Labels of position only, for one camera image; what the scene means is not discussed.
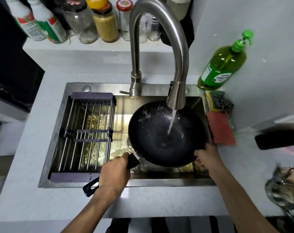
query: yellow jar lid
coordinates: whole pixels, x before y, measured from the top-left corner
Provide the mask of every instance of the yellow jar lid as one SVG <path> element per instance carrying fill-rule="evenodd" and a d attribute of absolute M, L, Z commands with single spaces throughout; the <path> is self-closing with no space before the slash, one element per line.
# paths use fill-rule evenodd
<path fill-rule="evenodd" d="M 107 4 L 107 0 L 86 0 L 91 9 L 100 9 Z"/>

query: red sponge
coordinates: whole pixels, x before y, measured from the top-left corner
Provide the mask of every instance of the red sponge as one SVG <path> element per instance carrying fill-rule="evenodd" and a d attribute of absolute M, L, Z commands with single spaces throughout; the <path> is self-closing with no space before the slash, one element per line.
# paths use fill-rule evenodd
<path fill-rule="evenodd" d="M 216 144 L 236 145 L 227 113 L 209 112 L 206 116 Z"/>

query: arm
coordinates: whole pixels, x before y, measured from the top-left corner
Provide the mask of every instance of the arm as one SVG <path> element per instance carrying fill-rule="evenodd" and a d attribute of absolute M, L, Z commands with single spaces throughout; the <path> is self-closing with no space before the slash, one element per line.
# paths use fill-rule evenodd
<path fill-rule="evenodd" d="M 196 163 L 204 165 L 218 186 L 229 214 L 240 233 L 278 233 L 253 204 L 243 187 L 220 159 L 217 149 L 206 144 L 206 150 L 196 150 Z"/>
<path fill-rule="evenodd" d="M 103 164 L 99 188 L 90 202 L 61 233 L 93 233 L 98 222 L 114 200 L 121 194 L 130 179 L 126 169 L 129 153 Z"/>

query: bottle label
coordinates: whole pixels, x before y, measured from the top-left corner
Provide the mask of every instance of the bottle label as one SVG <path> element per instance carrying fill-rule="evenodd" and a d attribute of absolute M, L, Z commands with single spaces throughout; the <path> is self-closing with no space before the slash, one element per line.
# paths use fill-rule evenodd
<path fill-rule="evenodd" d="M 61 25 L 60 21 L 52 16 L 46 21 L 37 21 L 42 33 L 53 43 L 63 43 L 67 40 L 67 33 Z"/>
<path fill-rule="evenodd" d="M 208 86 L 219 86 L 223 84 L 232 73 L 226 70 L 217 70 L 211 63 L 207 65 L 204 72 L 201 75 L 202 81 Z"/>
<path fill-rule="evenodd" d="M 32 12 L 24 17 L 14 17 L 14 19 L 30 39 L 34 41 L 45 39 Z"/>

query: green dish soap bottle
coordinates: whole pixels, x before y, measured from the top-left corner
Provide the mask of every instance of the green dish soap bottle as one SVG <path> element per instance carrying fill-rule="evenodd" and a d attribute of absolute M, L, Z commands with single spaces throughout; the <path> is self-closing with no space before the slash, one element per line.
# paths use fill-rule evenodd
<path fill-rule="evenodd" d="M 248 29 L 242 33 L 242 36 L 243 38 L 238 39 L 232 46 L 221 47 L 214 53 L 198 80 L 198 87 L 208 91 L 216 90 L 242 67 L 246 61 L 246 53 L 243 51 L 246 39 L 252 45 L 254 32 Z"/>

